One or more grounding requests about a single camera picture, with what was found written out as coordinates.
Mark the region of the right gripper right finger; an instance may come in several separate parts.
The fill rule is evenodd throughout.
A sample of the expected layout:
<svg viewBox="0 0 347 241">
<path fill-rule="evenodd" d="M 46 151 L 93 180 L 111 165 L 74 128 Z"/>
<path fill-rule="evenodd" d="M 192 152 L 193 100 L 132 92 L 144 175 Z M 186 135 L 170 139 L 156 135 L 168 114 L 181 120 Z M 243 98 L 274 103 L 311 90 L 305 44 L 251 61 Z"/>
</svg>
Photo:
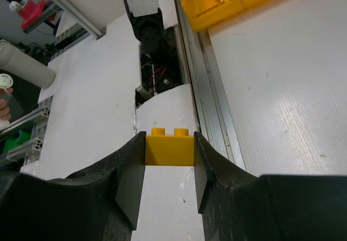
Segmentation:
<svg viewBox="0 0 347 241">
<path fill-rule="evenodd" d="M 346 240 L 346 177 L 256 177 L 194 134 L 197 209 L 205 240 Z"/>
</svg>

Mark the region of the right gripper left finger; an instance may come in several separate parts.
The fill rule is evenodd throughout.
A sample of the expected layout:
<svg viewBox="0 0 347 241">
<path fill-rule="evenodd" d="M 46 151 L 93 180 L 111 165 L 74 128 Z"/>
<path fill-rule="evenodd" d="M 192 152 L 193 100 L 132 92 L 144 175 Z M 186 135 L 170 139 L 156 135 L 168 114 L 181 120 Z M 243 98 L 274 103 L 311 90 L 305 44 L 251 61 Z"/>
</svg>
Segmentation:
<svg viewBox="0 0 347 241">
<path fill-rule="evenodd" d="M 68 177 L 1 173 L 1 240 L 130 240 L 137 228 L 146 133 Z"/>
</svg>

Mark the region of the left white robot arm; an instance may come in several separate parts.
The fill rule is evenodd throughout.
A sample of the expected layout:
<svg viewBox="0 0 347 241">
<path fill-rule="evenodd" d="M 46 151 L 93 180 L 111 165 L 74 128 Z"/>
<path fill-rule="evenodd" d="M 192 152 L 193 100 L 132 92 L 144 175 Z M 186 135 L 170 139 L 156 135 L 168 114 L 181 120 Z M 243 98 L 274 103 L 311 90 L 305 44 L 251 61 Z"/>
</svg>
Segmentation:
<svg viewBox="0 0 347 241">
<path fill-rule="evenodd" d="M 164 33 L 162 11 L 158 0 L 124 0 L 126 12 L 142 51 L 153 54 L 159 50 Z"/>
</svg>

